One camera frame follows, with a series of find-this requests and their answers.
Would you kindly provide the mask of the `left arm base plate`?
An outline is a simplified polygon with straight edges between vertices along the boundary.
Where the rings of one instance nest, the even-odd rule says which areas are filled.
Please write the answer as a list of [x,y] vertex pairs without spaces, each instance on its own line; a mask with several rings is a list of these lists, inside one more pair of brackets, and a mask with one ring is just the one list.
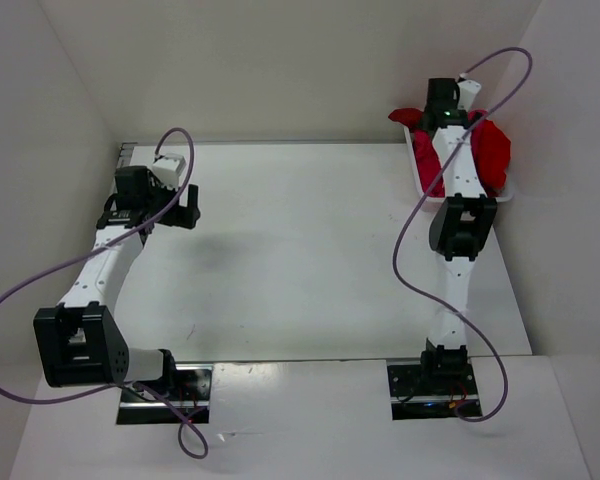
[[[166,398],[194,424],[208,424],[213,380],[212,364],[179,362],[173,372],[172,384],[149,387]],[[159,399],[140,386],[126,387],[120,394],[117,425],[166,425],[180,420]]]

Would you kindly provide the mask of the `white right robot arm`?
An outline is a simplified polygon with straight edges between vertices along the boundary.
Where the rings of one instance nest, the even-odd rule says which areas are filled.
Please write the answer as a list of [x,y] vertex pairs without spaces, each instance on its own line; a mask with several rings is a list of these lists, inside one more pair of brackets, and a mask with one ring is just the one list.
[[432,135],[444,187],[444,200],[429,228],[443,304],[418,369],[420,385],[430,393],[460,382],[467,372],[466,328],[458,315],[467,312],[472,271],[497,212],[497,202],[478,178],[471,147],[468,108],[479,91],[480,85],[471,80],[428,80],[422,126]]

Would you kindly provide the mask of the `white plastic laundry basket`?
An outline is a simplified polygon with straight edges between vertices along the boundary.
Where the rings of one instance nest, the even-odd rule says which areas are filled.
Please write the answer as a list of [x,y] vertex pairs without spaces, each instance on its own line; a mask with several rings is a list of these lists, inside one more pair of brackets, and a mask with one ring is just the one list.
[[[420,174],[419,174],[419,169],[418,169],[418,165],[416,162],[415,153],[414,153],[414,149],[413,149],[411,132],[406,126],[403,127],[403,130],[404,130],[405,144],[406,144],[406,150],[407,150],[407,158],[408,158],[408,161],[411,166],[411,171],[412,171],[412,174],[414,177],[416,191],[419,196],[422,196],[424,194],[424,190],[422,188],[422,184],[420,181]],[[510,201],[513,198],[513,195],[514,195],[514,183],[512,180],[508,180],[507,183],[505,184],[504,188],[497,193],[497,195],[495,196],[495,199],[498,202],[504,203],[504,202]]]

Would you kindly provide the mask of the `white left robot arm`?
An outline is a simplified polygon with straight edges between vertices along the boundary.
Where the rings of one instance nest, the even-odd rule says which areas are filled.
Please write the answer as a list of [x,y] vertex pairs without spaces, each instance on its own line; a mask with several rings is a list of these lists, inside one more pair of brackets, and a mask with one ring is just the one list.
[[185,229],[199,220],[197,186],[189,185],[186,203],[176,198],[184,172],[180,155],[116,171],[115,190],[96,223],[95,256],[59,303],[39,309],[33,320],[49,386],[141,382],[160,400],[177,392],[180,377],[171,352],[130,347],[113,313],[127,274],[153,230],[149,219],[158,215],[160,224]]

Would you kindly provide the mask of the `bright red t shirt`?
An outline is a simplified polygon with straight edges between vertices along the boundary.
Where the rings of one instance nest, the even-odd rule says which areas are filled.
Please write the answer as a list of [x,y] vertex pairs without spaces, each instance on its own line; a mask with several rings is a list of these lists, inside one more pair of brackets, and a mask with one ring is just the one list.
[[511,161],[511,141],[491,120],[483,120],[471,134],[471,148],[478,178],[486,189],[501,191]]

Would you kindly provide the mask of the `dark red t shirt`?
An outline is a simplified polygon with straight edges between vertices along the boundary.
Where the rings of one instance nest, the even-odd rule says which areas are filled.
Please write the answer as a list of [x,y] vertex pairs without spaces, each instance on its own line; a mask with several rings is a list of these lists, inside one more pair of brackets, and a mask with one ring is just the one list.
[[409,130],[415,165],[423,191],[426,191],[441,171],[439,157],[433,147],[429,133],[421,126],[424,112],[417,108],[398,108],[388,118]]

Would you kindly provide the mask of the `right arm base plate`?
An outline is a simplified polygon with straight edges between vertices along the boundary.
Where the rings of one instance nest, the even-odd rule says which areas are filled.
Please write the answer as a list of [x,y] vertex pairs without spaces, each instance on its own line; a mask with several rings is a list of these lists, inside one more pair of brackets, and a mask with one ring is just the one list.
[[474,371],[470,364],[455,377],[426,377],[416,360],[386,364],[393,421],[446,419],[482,415]]

